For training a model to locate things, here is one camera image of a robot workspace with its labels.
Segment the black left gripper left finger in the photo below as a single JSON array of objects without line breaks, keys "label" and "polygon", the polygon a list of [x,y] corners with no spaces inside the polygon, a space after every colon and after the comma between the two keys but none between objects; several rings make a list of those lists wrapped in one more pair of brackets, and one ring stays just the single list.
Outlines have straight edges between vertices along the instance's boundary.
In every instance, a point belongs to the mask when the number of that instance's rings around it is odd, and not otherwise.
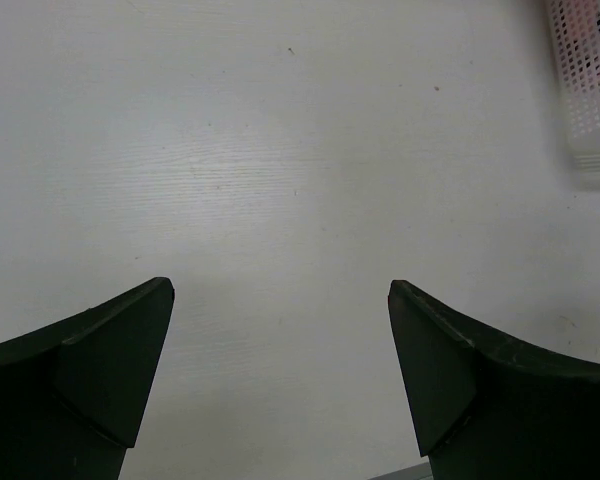
[{"label": "black left gripper left finger", "polygon": [[137,441],[175,289],[156,277],[0,343],[0,479],[116,479]]}]

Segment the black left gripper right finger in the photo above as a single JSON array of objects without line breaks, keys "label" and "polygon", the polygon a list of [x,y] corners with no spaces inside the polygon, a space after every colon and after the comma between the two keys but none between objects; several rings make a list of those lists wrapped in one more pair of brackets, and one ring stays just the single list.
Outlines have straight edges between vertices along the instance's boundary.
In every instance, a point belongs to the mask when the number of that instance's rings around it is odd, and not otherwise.
[{"label": "black left gripper right finger", "polygon": [[388,309],[420,454],[437,479],[600,479],[600,364],[457,312],[404,280]]}]

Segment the pink shark print shorts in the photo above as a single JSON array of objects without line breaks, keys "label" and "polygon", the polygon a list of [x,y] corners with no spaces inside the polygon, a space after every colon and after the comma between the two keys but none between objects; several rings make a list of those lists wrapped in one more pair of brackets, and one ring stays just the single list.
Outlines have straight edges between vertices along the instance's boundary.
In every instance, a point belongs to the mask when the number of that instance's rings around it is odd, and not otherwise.
[{"label": "pink shark print shorts", "polygon": [[551,1],[558,72],[574,94],[600,93],[600,1]]}]

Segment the white perforated plastic basket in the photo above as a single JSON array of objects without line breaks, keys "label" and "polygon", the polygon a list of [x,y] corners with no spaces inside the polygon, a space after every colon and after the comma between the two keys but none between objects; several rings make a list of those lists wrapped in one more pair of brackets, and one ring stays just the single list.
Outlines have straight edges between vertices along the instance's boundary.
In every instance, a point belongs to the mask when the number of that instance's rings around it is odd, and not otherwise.
[{"label": "white perforated plastic basket", "polygon": [[600,190],[600,0],[550,0],[548,14],[569,170]]}]

